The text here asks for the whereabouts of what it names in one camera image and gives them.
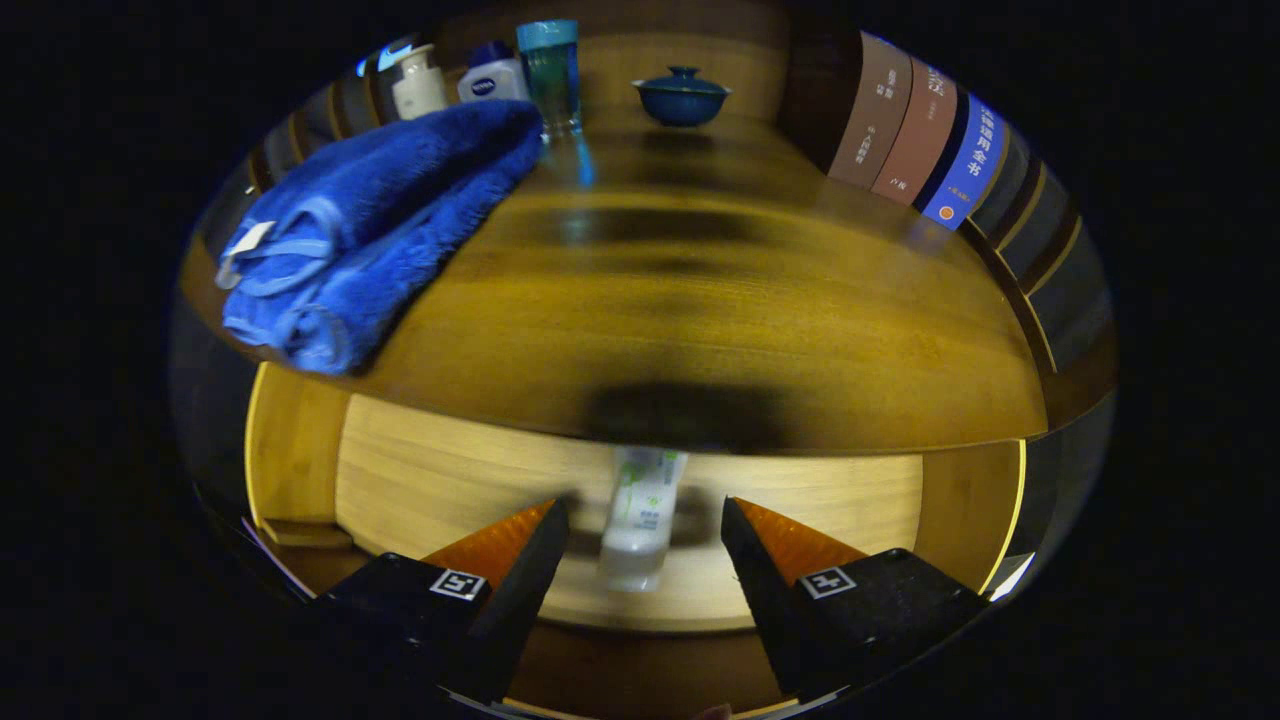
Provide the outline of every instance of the black background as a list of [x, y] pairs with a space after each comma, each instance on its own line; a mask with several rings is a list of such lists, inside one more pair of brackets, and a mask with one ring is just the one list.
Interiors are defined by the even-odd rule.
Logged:
[[[443, 5], [14, 13], [41, 20], [5, 36], [19, 181], [5, 206], [32, 220], [9, 241], [10, 382], [29, 414], [6, 507], [19, 533], [6, 678], [28, 710], [330, 716], [411, 700], [326, 680], [325, 659], [297, 650], [283, 609], [205, 530], [169, 428], [166, 315], [189, 225], [250, 143]], [[1112, 275], [1123, 384], [1111, 457], [1057, 559], [842, 712], [1261, 714], [1271, 693], [1242, 641], [1263, 633], [1245, 602], [1274, 560], [1242, 530], [1265, 529], [1253, 480], [1275, 427], [1251, 377], [1275, 346], [1257, 316], [1275, 232], [1253, 227], [1272, 222], [1274, 181], [1249, 168], [1275, 143], [1268, 10], [856, 5], [842, 22], [965, 85], [1076, 195]], [[1238, 577], [1242, 555], [1257, 557]]]

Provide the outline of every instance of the folded towel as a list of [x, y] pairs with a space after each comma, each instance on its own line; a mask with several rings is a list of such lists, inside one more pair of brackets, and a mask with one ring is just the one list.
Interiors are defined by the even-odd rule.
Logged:
[[[357, 368], [534, 168], [540, 131], [531, 102], [492, 100], [321, 147], [253, 204], [223, 251], [239, 275], [223, 324], [303, 370]], [[274, 224], [255, 229], [264, 223]], [[256, 245], [246, 237], [264, 228]]]

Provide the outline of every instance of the wooden panel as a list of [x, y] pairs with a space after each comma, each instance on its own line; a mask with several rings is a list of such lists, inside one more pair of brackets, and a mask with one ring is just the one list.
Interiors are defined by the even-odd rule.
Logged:
[[334, 521], [338, 439], [349, 393], [262, 363], [250, 398], [244, 474], [253, 523]]
[[1119, 383], [1119, 348], [1115, 320], [1107, 323], [1093, 345], [1061, 373], [1046, 375], [1044, 410], [1050, 430], [1088, 413]]
[[1050, 250], [1055, 238], [1061, 250], [1065, 243], [1062, 233], [1070, 233], [1076, 217], [1070, 196], [1053, 173], [1044, 168], [1044, 187], [1030, 209], [1027, 220], [1018, 232], [1002, 241], [1000, 255], [1019, 281], [1025, 278], [1041, 255]]
[[1018, 196], [1005, 217], [996, 223], [996, 229], [987, 234], [987, 240], [996, 250], [1004, 250], [1009, 241], [1018, 234], [1018, 231], [1027, 224], [1032, 211], [1039, 204], [1042, 192], [1044, 192], [1044, 164], [1041, 163], [1039, 158], [1032, 156], [1021, 190], [1018, 191]]
[[1030, 151], [1027, 141], [1009, 123], [1005, 123], [1005, 154], [1000, 161], [1000, 172], [992, 182], [987, 196], [969, 217], [983, 236], [993, 236], [1000, 222], [1015, 206], [1019, 191], [1027, 179]]
[[351, 547], [351, 536], [342, 528], [325, 523], [293, 523], [262, 519], [262, 529], [276, 544], [288, 547]]
[[248, 152], [248, 177], [259, 195], [271, 190], [271, 186], [275, 184], [275, 181], [271, 179], [271, 170], [268, 168], [266, 149], [261, 142]]
[[365, 77], [357, 78], [360, 86], [360, 96], [364, 101], [364, 106], [369, 109], [372, 115], [374, 127], [383, 127], [387, 123], [399, 119], [396, 115], [396, 108], [389, 106], [383, 101], [383, 86], [381, 82], [385, 79], [383, 76], [387, 73], [378, 72], [378, 56], [381, 51], [374, 53], [365, 61]]
[[1053, 274], [1029, 299], [1044, 328], [1055, 366], [1070, 368], [1112, 320], [1111, 291], [1087, 227], [1080, 229]]
[[1000, 252], [997, 252], [987, 238], [982, 236], [982, 231], [973, 224], [972, 218], [966, 219], [964, 224], [960, 225], [960, 233], [968, 238], [970, 246], [978, 252], [978, 256], [982, 258], [982, 261], [991, 272], [991, 277], [996, 281], [996, 284], [1000, 286], [1000, 290], [1009, 300], [1009, 307], [1018, 318], [1018, 324], [1021, 327], [1023, 336], [1027, 338], [1032, 357], [1036, 361], [1036, 370], [1039, 375], [1041, 388], [1043, 391], [1044, 378], [1056, 373], [1057, 368], [1053, 366], [1053, 354], [1050, 352], [1048, 340], [1044, 337], [1044, 328], [1041, 327], [1039, 318], [1036, 316], [1036, 310], [1032, 309], [1030, 300], [1023, 295], [1021, 288], [1018, 287], [1018, 279], [1014, 278], [1014, 272], [1005, 264], [1005, 259], [1000, 256]]
[[311, 152], [329, 145], [337, 140], [334, 128], [329, 118], [329, 88], [325, 87], [307, 97], [302, 105], [302, 128], [306, 133], [307, 156]]
[[[863, 72], [863, 37], [858, 28], [819, 19], [803, 5], [795, 9], [791, 22], [791, 53], [778, 129], [826, 173], [850, 129], [860, 85], [854, 78], [861, 78]], [[910, 81], [910, 70], [905, 74], [904, 83]], [[901, 91], [910, 96], [909, 85]], [[901, 122], [899, 118], [895, 123], [888, 143], [897, 136]], [[883, 158], [878, 163], [883, 165]]]
[[234, 234], [244, 213], [261, 197], [250, 176], [248, 159], [236, 165], [236, 169], [223, 181], [214, 193], [192, 233], [193, 242], [204, 242], [211, 258], [221, 255], [227, 242]]
[[788, 24], [780, 3], [762, 0], [494, 3], [445, 20], [435, 35], [447, 85], [461, 77], [471, 49], [497, 38], [515, 49], [517, 26], [548, 18], [579, 22], [584, 123], [591, 108], [639, 106], [631, 81], [667, 76], [676, 64], [701, 68], [699, 77], [733, 90], [722, 114], [777, 117]]
[[266, 551], [268, 557], [278, 568], [293, 575], [312, 596], [329, 592], [372, 560], [367, 552], [355, 547], [287, 547], [278, 544], [261, 529], [253, 529], [253, 537]]
[[754, 630], [663, 637], [549, 623], [534, 625], [507, 694], [609, 720], [685, 719], [724, 702], [748, 710], [785, 701]]
[[1014, 532], [1025, 469], [1024, 441], [925, 454], [915, 553], [986, 589]]
[[289, 118], [266, 133], [262, 138], [262, 152], [266, 156], [266, 169], [273, 186], [279, 184], [293, 168], [302, 164], [300, 150], [289, 140]]
[[1111, 438], [1116, 393], [1073, 423], [1027, 443], [1027, 489], [1009, 552], [1039, 564], [1066, 537], [1093, 487]]
[[1053, 273], [1062, 265], [1062, 261], [1066, 260], [1066, 256], [1071, 254], [1071, 247], [1080, 238], [1083, 229], [1084, 219], [1073, 208], [1070, 214], [1062, 218], [1062, 224], [1053, 233], [1053, 240], [1050, 241], [1048, 247], [1041, 252], [1039, 258], [1018, 279], [1018, 287], [1027, 295], [1032, 295], [1043, 287], [1048, 282], [1048, 278], [1053, 277]]
[[739, 457], [694, 454], [672, 550], [654, 593], [609, 593], [595, 578], [613, 489], [611, 447], [509, 430], [355, 396], [338, 461], [335, 516], [372, 553], [411, 557], [530, 505], [566, 497], [570, 547], [541, 616], [596, 626], [751, 626], [719, 542], [726, 495], [741, 496], [868, 553], [911, 547], [920, 457]]

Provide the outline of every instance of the bowl lid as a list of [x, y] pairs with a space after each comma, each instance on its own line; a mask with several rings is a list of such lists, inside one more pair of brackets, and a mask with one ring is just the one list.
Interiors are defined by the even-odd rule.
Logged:
[[659, 77], [644, 82], [636, 81], [631, 85], [643, 90], [669, 90], [675, 92], [700, 92], [705, 95], [728, 95], [731, 92], [727, 87], [721, 87], [714, 82], [695, 78], [694, 74], [698, 72], [698, 68], [690, 68], [687, 65], [671, 65], [667, 69], [671, 70], [671, 77]]

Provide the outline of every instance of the wooden surface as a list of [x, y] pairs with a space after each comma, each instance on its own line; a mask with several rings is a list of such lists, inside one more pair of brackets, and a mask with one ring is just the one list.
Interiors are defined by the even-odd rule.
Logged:
[[435, 33], [451, 102], [471, 50], [502, 38], [516, 49], [516, 27], [548, 18], [579, 23], [579, 77], [585, 111], [639, 104], [631, 81], [669, 76], [668, 65], [733, 92], [721, 110], [772, 122], [786, 81], [788, 22], [772, 0], [499, 1], [451, 18]]
[[915, 544], [920, 457], [694, 454], [654, 593], [596, 580], [613, 489], [609, 446], [509, 430], [353, 396], [338, 455], [335, 518], [371, 553], [422, 557], [530, 505], [566, 497], [570, 546], [541, 616], [645, 630], [750, 628], [719, 541], [726, 495], [758, 502], [868, 553]]
[[698, 635], [603, 633], [538, 623], [507, 691], [539, 707], [608, 720], [685, 720], [728, 702], [783, 702], [754, 630]]
[[553, 143], [369, 372], [326, 382], [513, 428], [739, 454], [1047, 429], [1021, 327], [959, 234], [828, 181], [765, 123], [672, 131], [635, 109]]
[[338, 439], [348, 397], [273, 363], [259, 366], [244, 430], [253, 524], [334, 521]]
[[915, 553], [980, 593], [1018, 520], [1027, 443], [1011, 441], [924, 455]]
[[262, 518], [262, 530], [275, 541], [275, 544], [287, 547], [346, 548], [352, 544], [351, 536], [329, 523], [294, 523]]

